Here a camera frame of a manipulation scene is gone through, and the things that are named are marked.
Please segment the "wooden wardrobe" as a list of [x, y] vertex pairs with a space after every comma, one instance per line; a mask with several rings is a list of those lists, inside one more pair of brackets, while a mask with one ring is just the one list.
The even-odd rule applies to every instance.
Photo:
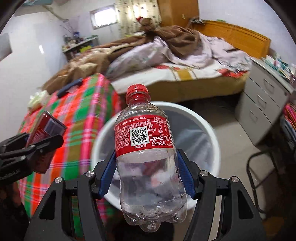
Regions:
[[158, 0], [161, 26], [186, 27], [189, 20], [199, 16], [198, 0]]

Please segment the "wooden headboard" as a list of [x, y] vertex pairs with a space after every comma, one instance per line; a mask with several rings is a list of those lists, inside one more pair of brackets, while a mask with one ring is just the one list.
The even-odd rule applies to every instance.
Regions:
[[255, 58], [265, 58], [269, 52], [271, 40], [253, 30], [219, 21], [192, 23], [191, 28], [208, 37], [224, 39], [233, 47]]

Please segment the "brown teddy bear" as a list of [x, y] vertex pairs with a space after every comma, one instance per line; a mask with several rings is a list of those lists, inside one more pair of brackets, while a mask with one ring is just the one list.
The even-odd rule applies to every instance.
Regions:
[[156, 29], [156, 26], [151, 18], [143, 18], [139, 16], [137, 18], [138, 23], [140, 24], [139, 31], [140, 32], [149, 32]]

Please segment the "dark red drink can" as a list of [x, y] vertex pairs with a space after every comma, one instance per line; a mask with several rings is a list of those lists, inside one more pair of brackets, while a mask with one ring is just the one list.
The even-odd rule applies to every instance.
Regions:
[[39, 174], [46, 173], [56, 149], [62, 147], [64, 143], [63, 136], [66, 130], [67, 126], [48, 111], [41, 113], [27, 141], [27, 146], [34, 149], [30, 161], [32, 171]]

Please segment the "bed mattress floral sheet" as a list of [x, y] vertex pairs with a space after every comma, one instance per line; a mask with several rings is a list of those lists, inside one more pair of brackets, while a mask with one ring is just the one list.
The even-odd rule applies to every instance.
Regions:
[[231, 72], [218, 62], [203, 68], [163, 63], [125, 73], [111, 81], [115, 91], [125, 97], [128, 87], [140, 83], [153, 101], [182, 102], [193, 99], [233, 95], [244, 89], [248, 71]]

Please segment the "folded colourful clothes pile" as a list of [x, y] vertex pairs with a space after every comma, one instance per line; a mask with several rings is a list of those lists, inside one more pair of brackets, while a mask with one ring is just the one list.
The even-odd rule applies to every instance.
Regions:
[[287, 103], [280, 118], [280, 126], [283, 129], [287, 141], [292, 150], [295, 150], [295, 105]]

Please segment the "white trash bin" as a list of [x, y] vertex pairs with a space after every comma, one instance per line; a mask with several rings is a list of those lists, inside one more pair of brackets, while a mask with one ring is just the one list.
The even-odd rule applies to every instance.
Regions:
[[[182, 149], [188, 159], [195, 162], [200, 170], [216, 176], [220, 168], [220, 148], [213, 128], [198, 114], [169, 102], [151, 102], [168, 117], [176, 150]], [[92, 148], [91, 166], [95, 167], [115, 150], [114, 125], [120, 113], [109, 120], [99, 132]], [[105, 195], [107, 201], [121, 210], [120, 181], [117, 168], [111, 185]], [[187, 209], [195, 202], [187, 195]]]

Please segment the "black metal stool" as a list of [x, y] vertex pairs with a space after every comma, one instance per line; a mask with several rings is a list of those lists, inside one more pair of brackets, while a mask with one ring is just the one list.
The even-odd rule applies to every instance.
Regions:
[[274, 148], [267, 148], [265, 150], [252, 154], [246, 164], [246, 173], [251, 186], [254, 205], [259, 213], [267, 214], [272, 209], [272, 204], [266, 203], [266, 207], [261, 208], [259, 200], [265, 198], [264, 188], [271, 183], [271, 177], [278, 177], [278, 166], [274, 157]]

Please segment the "clear cola bottle red label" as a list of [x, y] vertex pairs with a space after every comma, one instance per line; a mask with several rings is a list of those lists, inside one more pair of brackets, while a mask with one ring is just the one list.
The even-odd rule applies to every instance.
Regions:
[[114, 125], [121, 210], [129, 225], [155, 232], [185, 220], [187, 194], [167, 115], [143, 84], [127, 89], [126, 104]]

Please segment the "brown blanket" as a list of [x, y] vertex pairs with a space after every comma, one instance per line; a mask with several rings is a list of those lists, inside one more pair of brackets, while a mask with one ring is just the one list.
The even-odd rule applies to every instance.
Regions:
[[121, 55], [131, 53], [136, 47], [152, 43], [156, 37], [163, 40], [169, 50], [179, 58], [192, 54], [200, 42], [200, 34], [196, 30], [180, 26], [166, 26], [156, 28], [142, 36], [134, 35], [109, 44], [95, 46], [70, 60], [41, 87], [41, 90], [53, 94], [78, 78], [85, 78], [94, 73], [106, 74], [111, 63]]

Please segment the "window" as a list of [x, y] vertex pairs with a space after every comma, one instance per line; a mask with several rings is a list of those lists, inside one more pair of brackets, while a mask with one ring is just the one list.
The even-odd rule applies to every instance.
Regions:
[[114, 4], [95, 9], [90, 12], [94, 30], [118, 23], [118, 16]]

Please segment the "grey drawer nightstand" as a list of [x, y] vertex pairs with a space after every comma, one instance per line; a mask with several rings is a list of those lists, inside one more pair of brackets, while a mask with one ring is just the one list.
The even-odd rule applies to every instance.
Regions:
[[251, 58], [251, 69], [235, 108], [235, 117], [257, 146], [281, 115], [295, 88], [264, 61]]

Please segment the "plaid red green bedcover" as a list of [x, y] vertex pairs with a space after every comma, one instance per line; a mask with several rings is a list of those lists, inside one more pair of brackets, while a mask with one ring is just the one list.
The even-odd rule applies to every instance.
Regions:
[[46, 174], [32, 173], [18, 181], [27, 215], [32, 217], [46, 190], [56, 177], [71, 180], [91, 169], [91, 152], [103, 126], [118, 112], [121, 101], [110, 81], [102, 74], [83, 79], [76, 90], [58, 98], [54, 93], [42, 108], [28, 112], [19, 133], [31, 133], [39, 116], [47, 110], [67, 130], [64, 144], [56, 150]]

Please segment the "wall shelf with items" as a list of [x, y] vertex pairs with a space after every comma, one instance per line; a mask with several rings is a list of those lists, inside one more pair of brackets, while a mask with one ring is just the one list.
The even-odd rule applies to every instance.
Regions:
[[66, 57], [67, 62], [87, 50], [99, 45], [98, 35], [92, 35], [87, 38], [71, 39], [62, 46], [62, 52]]

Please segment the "pale floral quilt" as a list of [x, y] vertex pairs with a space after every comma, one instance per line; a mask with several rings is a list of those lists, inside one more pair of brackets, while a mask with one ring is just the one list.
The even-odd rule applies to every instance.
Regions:
[[106, 76], [114, 79], [170, 62], [176, 65], [203, 69], [217, 61], [231, 72], [246, 72], [251, 68], [250, 56], [234, 48], [222, 38], [208, 37], [198, 31], [174, 38], [155, 36], [116, 58], [107, 68]]

